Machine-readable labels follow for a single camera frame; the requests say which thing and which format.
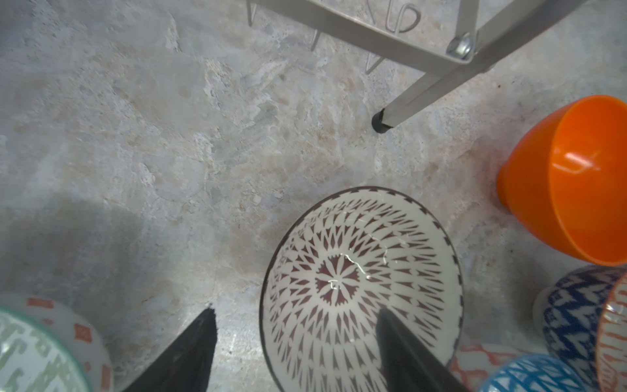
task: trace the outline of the bolt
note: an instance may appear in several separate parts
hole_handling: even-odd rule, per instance
[[[470,33],[466,33],[462,36],[453,38],[448,47],[446,48],[446,54],[460,60],[464,60],[470,52],[474,49],[475,39],[470,36]]]

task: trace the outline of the green patterned bowl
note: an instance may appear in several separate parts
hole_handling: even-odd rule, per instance
[[[2,307],[0,390],[91,392],[81,366],[55,337]]]

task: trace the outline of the bowl rim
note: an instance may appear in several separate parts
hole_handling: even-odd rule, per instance
[[[20,320],[21,322],[28,324],[31,328],[36,329],[40,331],[42,334],[44,334],[46,338],[48,338],[59,351],[63,352],[69,358],[70,366],[74,366],[77,368],[78,370],[77,373],[80,375],[83,383],[87,387],[87,391],[93,392],[92,385],[90,384],[89,379],[87,378],[87,375],[85,374],[83,370],[83,366],[81,366],[81,364],[78,362],[74,354],[72,354],[70,350],[68,350],[68,348],[65,347],[65,345],[56,336],[54,336],[52,332],[50,332],[43,324],[36,322],[32,318],[2,305],[0,305],[0,313],[8,314],[11,317],[14,317]]]
[[[463,301],[463,299],[464,299],[464,284],[463,284],[463,277],[462,277],[462,273],[461,273],[461,267],[460,267],[459,259],[457,257],[457,253],[455,253],[455,247],[453,247],[453,243],[450,240],[450,237],[448,236],[446,231],[444,230],[444,227],[440,224],[440,222],[431,213],[431,211],[429,209],[424,207],[421,203],[416,201],[411,196],[408,196],[407,194],[404,194],[402,192],[396,191],[395,189],[385,188],[385,187],[382,187],[382,186],[356,186],[356,187],[353,187],[353,188],[347,188],[347,189],[344,189],[342,191],[336,192],[334,194],[331,194],[331,195],[321,199],[319,202],[315,203],[311,208],[306,210],[294,222],[294,224],[285,232],[285,235],[283,236],[283,239],[281,239],[281,242],[279,242],[279,244],[277,245],[277,248],[275,249],[275,252],[272,255],[272,259],[270,260],[270,264],[268,265],[268,269],[266,270],[266,274],[265,274],[265,276],[263,278],[263,285],[261,286],[261,296],[260,296],[260,299],[259,299],[259,333],[260,333],[261,348],[263,350],[263,357],[264,357],[264,359],[266,361],[266,364],[268,365],[268,370],[270,370],[270,374],[272,375],[272,378],[274,379],[275,384],[277,385],[278,389],[281,392],[285,392],[285,389],[283,388],[283,385],[281,384],[281,382],[279,382],[279,380],[278,380],[278,378],[277,378],[277,376],[276,376],[276,374],[274,372],[274,369],[272,368],[272,364],[270,362],[270,357],[269,357],[268,351],[266,349],[265,334],[263,332],[263,298],[264,298],[264,296],[266,294],[266,289],[267,289],[267,286],[268,286],[268,277],[270,276],[270,271],[272,270],[272,267],[274,267],[274,264],[275,264],[275,262],[277,260],[278,252],[281,250],[281,247],[283,246],[283,244],[287,241],[289,235],[292,233],[292,230],[294,230],[294,228],[296,226],[298,226],[303,221],[303,219],[305,219],[305,217],[307,215],[309,215],[310,212],[312,212],[313,210],[315,210],[318,207],[320,207],[326,201],[338,198],[339,196],[343,195],[344,193],[351,193],[351,192],[356,192],[356,191],[361,191],[361,190],[385,191],[385,192],[390,192],[390,193],[394,193],[394,194],[400,195],[400,196],[406,198],[410,203],[416,203],[420,208],[424,209],[426,211],[426,214],[429,214],[429,216],[431,216],[431,218],[433,218],[433,220],[435,222],[437,222],[437,224],[440,226],[440,230],[443,232],[445,238],[448,240],[448,242],[450,244],[450,248],[453,251],[453,256],[454,256],[453,260],[454,260],[454,263],[455,263],[455,268],[457,269],[457,272],[458,272],[460,288],[461,288],[461,304],[460,304],[461,305],[461,315],[460,315],[459,331],[457,333],[457,336],[455,337],[455,342],[453,343],[453,352],[451,354],[451,358],[449,358],[447,360],[446,364],[443,364],[443,366],[445,366],[448,369],[448,367],[451,364],[451,361],[455,357],[455,353],[457,352],[457,348],[458,348],[459,343],[460,343],[461,332],[463,330],[463,320],[464,320],[464,313],[465,313],[465,306],[464,306],[464,301]]]
[[[616,97],[612,97],[611,95],[604,95],[604,94],[595,94],[595,95],[591,95],[589,97],[584,97],[584,98],[576,100],[575,102],[570,103],[568,105],[569,107],[566,109],[566,112],[564,113],[562,118],[559,119],[559,122],[557,123],[557,126],[555,128],[555,131],[553,131],[553,134],[551,135],[551,147],[550,147],[550,150],[549,150],[549,157],[548,157],[548,163],[549,164],[547,165],[547,171],[546,171],[548,184],[549,184],[549,200],[551,202],[551,210],[553,211],[553,215],[556,217],[557,224],[559,225],[559,228],[562,230],[562,233],[564,234],[564,236],[566,237],[568,242],[571,244],[571,246],[575,249],[575,251],[577,251],[579,253],[580,257],[583,257],[583,259],[585,261],[590,262],[590,263],[594,263],[594,264],[598,264],[598,265],[605,265],[605,266],[608,266],[608,267],[617,267],[619,265],[627,263],[627,254],[621,260],[618,260],[618,261],[615,261],[615,262],[608,262],[608,261],[605,261],[605,260],[598,259],[598,258],[592,256],[587,251],[583,250],[577,244],[577,242],[572,238],[571,234],[568,232],[568,230],[564,226],[564,222],[562,221],[562,216],[560,215],[559,210],[557,209],[557,206],[556,206],[554,192],[553,192],[553,177],[551,176],[552,165],[550,163],[552,161],[552,159],[551,159],[552,153],[555,150],[557,134],[561,133],[563,131],[564,124],[566,123],[566,120],[572,115],[573,110],[576,107],[581,106],[581,105],[585,105],[586,103],[588,103],[590,101],[607,101],[607,102],[612,102],[612,103],[615,103],[616,105],[622,107],[625,110],[625,112],[627,112],[627,103],[624,103],[622,100],[620,100],[620,99],[618,99]]]
[[[494,379],[498,376],[498,374],[501,372],[501,370],[505,369],[507,366],[510,366],[512,363],[514,362],[519,362],[523,359],[536,359],[536,358],[542,358],[542,359],[550,359],[551,361],[553,361],[553,363],[561,365],[563,368],[566,368],[568,370],[570,370],[572,377],[579,383],[579,388],[581,389],[582,392],[586,392],[586,385],[584,384],[583,380],[581,379],[581,377],[579,377],[579,375],[577,374],[577,372],[572,369],[570,366],[568,366],[567,363],[565,363],[564,361],[560,361],[559,359],[547,355],[547,354],[529,354],[529,355],[523,355],[521,357],[518,357],[516,359],[513,359],[511,361],[509,361],[508,363],[504,364],[503,366],[501,366],[496,372],[492,373],[490,375],[490,377],[488,377],[487,380],[485,380],[485,382],[479,387],[479,389],[477,390],[477,392],[483,392],[484,387],[492,384],[492,382],[494,381]]]
[[[602,321],[604,320],[607,312],[609,312],[608,308],[606,307],[606,304],[609,301],[609,297],[610,295],[614,293],[615,290],[618,289],[618,286],[622,283],[627,283],[627,270],[625,270],[623,274],[616,280],[616,282],[612,286],[612,289],[609,291],[608,296],[603,301],[603,304],[601,305],[602,306],[601,314],[599,315],[599,322],[596,326],[596,342],[594,344],[594,370],[596,371],[596,382],[599,385],[599,390],[601,392],[604,392],[604,391],[603,391],[603,388],[601,387],[601,383],[599,382],[599,374],[600,374],[599,373],[599,356],[601,354],[601,350],[599,349],[599,336],[600,336],[599,332],[601,331]]]

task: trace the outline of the white bowl with maroon pattern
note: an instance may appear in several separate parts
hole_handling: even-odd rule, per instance
[[[100,334],[69,307],[37,295],[0,293],[0,306],[43,326],[65,346],[93,392],[112,392],[111,359]]]
[[[448,365],[463,313],[460,269],[441,225],[386,188],[317,203],[279,244],[263,284],[261,342],[283,391],[380,391],[375,337],[387,307]]]

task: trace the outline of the rubber foot cap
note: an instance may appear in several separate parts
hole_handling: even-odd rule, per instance
[[[379,113],[372,116],[372,128],[378,134],[384,134],[390,129],[392,129],[392,127],[390,127],[389,125],[383,124],[383,110],[381,110]]]

